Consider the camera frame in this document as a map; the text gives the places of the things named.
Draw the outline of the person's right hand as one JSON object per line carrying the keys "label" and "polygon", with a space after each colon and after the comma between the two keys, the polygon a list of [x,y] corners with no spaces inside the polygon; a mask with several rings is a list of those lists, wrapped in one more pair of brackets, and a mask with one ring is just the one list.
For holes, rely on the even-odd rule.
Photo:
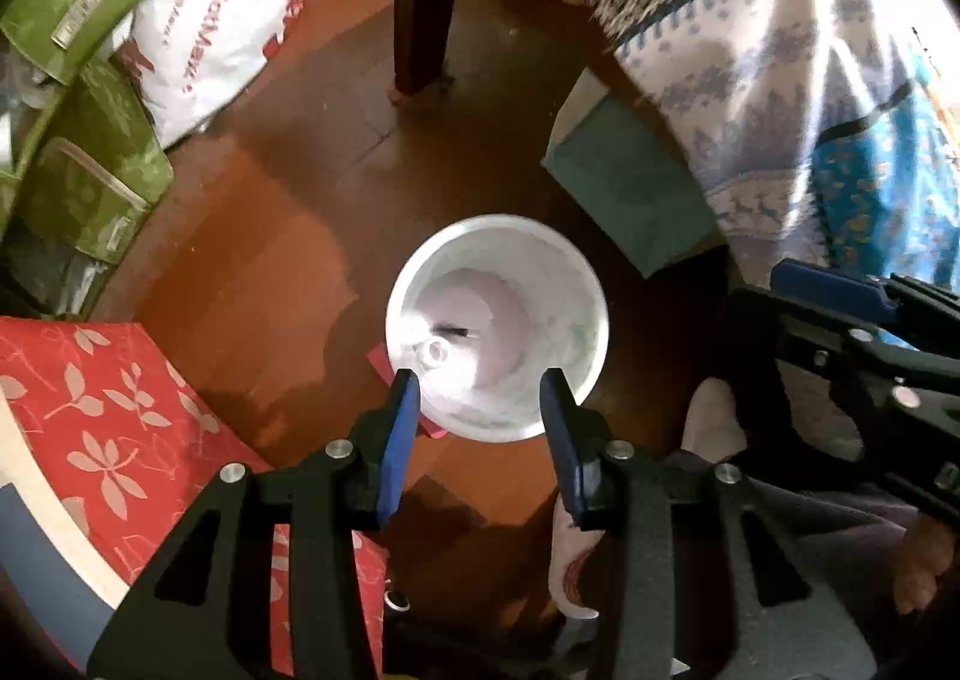
{"label": "person's right hand", "polygon": [[949,527],[920,514],[905,532],[893,565],[896,610],[926,610],[939,592],[939,581],[953,566],[957,538]]}

